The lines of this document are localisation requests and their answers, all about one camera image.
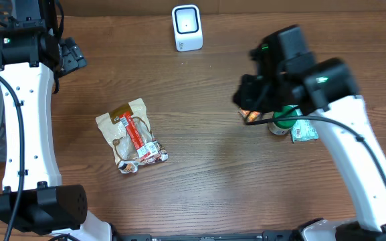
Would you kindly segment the small orange box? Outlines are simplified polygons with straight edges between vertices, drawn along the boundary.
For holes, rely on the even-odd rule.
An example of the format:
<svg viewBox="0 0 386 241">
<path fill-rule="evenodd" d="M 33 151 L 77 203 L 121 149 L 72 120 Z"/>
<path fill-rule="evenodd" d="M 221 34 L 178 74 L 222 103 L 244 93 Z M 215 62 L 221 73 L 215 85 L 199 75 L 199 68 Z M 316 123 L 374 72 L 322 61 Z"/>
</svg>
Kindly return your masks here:
<svg viewBox="0 0 386 241">
<path fill-rule="evenodd" d="M 257 111 L 250 111 L 239 109 L 239 114 L 242 116 L 245 123 L 251 123 L 256 121 L 258 118 L 262 117 L 262 113 Z"/>
</svg>

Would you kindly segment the green lid jar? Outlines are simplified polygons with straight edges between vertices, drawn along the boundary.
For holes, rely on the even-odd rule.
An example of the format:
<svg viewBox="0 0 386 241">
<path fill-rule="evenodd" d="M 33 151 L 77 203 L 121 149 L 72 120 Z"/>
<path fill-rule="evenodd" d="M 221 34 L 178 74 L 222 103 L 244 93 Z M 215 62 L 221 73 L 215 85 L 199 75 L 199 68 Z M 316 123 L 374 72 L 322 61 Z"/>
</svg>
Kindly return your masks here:
<svg viewBox="0 0 386 241">
<path fill-rule="evenodd" d="M 298 116 L 295 106 L 284 106 L 281 112 L 274 112 L 272 118 Z M 275 135 L 285 135 L 296 124 L 296 120 L 268 123 L 268 130 Z"/>
</svg>

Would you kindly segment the teal tissue packet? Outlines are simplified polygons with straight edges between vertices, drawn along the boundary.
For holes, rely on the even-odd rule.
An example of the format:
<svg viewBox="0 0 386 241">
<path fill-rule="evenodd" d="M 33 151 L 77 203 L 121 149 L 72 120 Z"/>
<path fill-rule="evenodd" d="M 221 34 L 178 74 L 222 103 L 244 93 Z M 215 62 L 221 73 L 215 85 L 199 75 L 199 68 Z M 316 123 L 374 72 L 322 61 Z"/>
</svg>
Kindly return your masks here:
<svg viewBox="0 0 386 241">
<path fill-rule="evenodd" d="M 290 134 L 293 143 L 318 139 L 318 133 L 309 120 L 297 120 L 290 129 Z"/>
</svg>

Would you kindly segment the beige red snack bag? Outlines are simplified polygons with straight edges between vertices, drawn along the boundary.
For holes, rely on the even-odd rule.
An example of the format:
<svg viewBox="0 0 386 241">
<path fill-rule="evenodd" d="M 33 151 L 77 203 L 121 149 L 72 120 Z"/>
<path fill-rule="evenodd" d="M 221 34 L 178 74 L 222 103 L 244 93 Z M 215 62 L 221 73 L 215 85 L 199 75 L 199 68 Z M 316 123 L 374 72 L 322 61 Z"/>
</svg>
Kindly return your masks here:
<svg viewBox="0 0 386 241">
<path fill-rule="evenodd" d="M 122 174 L 136 173 L 140 166 L 165 162 L 166 149 L 153 135 L 143 99 L 138 98 L 96 117 L 96 124 L 112 147 Z"/>
</svg>

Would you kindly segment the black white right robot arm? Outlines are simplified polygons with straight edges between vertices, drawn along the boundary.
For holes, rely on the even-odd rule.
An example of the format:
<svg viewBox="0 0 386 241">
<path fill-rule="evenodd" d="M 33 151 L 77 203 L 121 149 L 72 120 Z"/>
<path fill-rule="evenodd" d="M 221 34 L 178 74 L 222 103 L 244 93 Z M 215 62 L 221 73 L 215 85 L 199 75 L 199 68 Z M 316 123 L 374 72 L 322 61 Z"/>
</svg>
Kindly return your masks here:
<svg viewBox="0 0 386 241">
<path fill-rule="evenodd" d="M 340 58 L 318 62 L 298 25 L 276 31 L 250 52 L 254 75 L 242 76 L 233 101 L 272 113 L 271 122 L 308 120 L 343 178 L 355 207 L 351 220 L 316 219 L 291 240 L 386 240 L 386 157 L 367 116 L 365 100 Z"/>
</svg>

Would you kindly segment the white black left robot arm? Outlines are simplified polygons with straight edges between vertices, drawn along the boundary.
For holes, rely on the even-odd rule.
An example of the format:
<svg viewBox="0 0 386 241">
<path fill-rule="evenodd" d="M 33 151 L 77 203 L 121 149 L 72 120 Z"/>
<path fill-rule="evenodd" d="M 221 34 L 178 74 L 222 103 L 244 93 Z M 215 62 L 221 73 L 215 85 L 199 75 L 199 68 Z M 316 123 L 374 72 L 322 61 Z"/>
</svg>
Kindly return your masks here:
<svg viewBox="0 0 386 241">
<path fill-rule="evenodd" d="M 86 65 L 70 38 L 63 38 L 59 1 L 15 1 L 0 29 L 6 165 L 0 220 L 13 230 L 52 240 L 115 240 L 113 227 L 89 209 L 85 189 L 64 185 L 54 153 L 51 97 L 61 77 Z"/>
</svg>

